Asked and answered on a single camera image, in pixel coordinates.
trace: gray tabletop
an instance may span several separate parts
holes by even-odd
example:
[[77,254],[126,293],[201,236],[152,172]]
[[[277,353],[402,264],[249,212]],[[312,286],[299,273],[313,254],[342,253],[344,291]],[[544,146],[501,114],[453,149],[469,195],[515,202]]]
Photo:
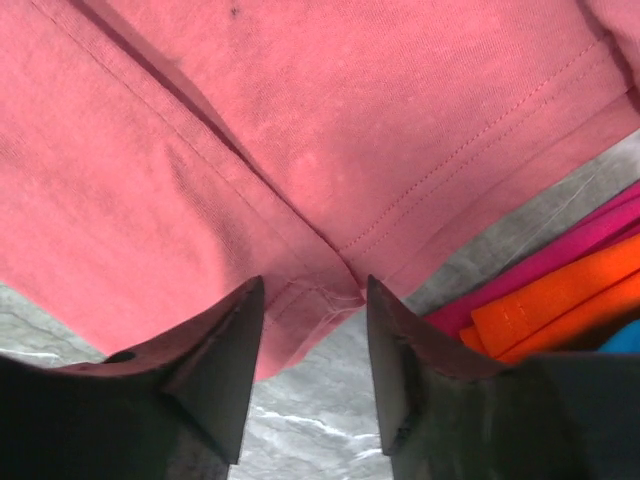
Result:
[[[407,304],[427,313],[547,244],[640,179],[640,131],[461,248]],[[9,287],[0,286],[0,354],[53,367],[103,356]],[[391,478],[380,454],[362,313],[297,367],[257,384],[235,480]]]

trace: clothing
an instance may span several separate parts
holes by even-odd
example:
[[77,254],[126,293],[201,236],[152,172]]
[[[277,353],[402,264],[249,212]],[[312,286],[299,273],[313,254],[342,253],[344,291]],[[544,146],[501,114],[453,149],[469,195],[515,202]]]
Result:
[[640,127],[602,5],[3,2],[2,280],[109,354],[262,274],[273,375]]
[[[445,305],[425,319],[452,336],[472,325],[471,311],[558,270],[640,233],[640,182],[616,196],[553,243],[483,287]],[[473,341],[467,333],[467,341]]]
[[472,312],[468,346],[505,362],[562,349],[640,307],[640,235],[557,270]]
[[640,353],[640,320],[631,322],[599,349],[602,353]]

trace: orange folded shirt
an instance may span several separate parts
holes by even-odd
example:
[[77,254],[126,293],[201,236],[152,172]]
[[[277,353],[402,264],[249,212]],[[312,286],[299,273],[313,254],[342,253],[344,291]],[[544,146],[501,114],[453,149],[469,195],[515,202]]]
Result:
[[640,307],[640,235],[557,270],[471,314],[470,348],[506,362],[557,349]]

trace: blue cloth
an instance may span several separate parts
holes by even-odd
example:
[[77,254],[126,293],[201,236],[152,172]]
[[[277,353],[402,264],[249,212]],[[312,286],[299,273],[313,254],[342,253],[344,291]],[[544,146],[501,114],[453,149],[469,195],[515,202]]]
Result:
[[631,322],[600,347],[604,353],[640,353],[640,320]]

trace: pink fabric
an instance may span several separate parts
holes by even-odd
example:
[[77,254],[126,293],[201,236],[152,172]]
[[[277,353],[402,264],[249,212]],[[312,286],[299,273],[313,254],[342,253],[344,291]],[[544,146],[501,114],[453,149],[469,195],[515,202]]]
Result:
[[588,3],[2,2],[2,279],[111,353],[263,274],[273,375],[640,127]]
[[563,236],[495,280],[425,319],[451,336],[473,324],[471,312],[584,256],[640,233],[640,182],[600,207]]

